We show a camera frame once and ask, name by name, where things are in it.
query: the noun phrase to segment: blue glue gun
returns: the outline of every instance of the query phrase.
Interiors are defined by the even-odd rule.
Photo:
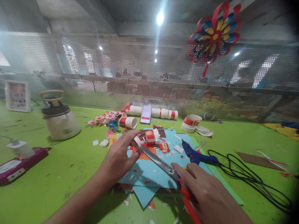
[[[193,150],[191,146],[182,139],[182,146],[186,155],[190,158],[191,163],[196,163],[199,165],[199,162],[204,162],[211,165],[217,165],[218,159],[216,156],[205,156],[199,152]]]

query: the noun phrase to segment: perforated metal mesh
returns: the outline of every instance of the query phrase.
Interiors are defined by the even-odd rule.
[[[40,91],[62,89],[64,102],[73,105],[118,109],[152,103],[180,115],[213,111],[220,120],[257,121],[282,95],[298,95],[296,48],[236,44],[202,78],[205,64],[193,63],[191,47],[174,41],[4,32],[0,82],[30,82],[34,100],[40,100]],[[266,121],[299,121],[298,104],[273,110]]]

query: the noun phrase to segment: smartphone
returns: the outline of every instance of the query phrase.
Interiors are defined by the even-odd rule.
[[[141,124],[150,124],[151,116],[152,116],[152,105],[144,104],[142,107],[140,123]]]

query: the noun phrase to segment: hand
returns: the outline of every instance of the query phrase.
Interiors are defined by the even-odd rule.
[[[139,159],[140,152],[135,152],[130,158],[127,155],[127,148],[132,139],[139,134],[140,130],[125,132],[109,148],[107,155],[95,173],[95,177],[101,180],[105,188],[111,188],[119,181]]]
[[[192,204],[204,224],[253,223],[217,178],[195,163],[188,164],[186,170],[176,163],[171,165],[196,197],[198,203]]]

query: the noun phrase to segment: small jar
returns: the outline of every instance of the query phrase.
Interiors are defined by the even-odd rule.
[[[118,123],[115,122],[114,120],[109,121],[108,127],[109,127],[109,130],[111,130],[112,132],[117,132],[118,131]]]

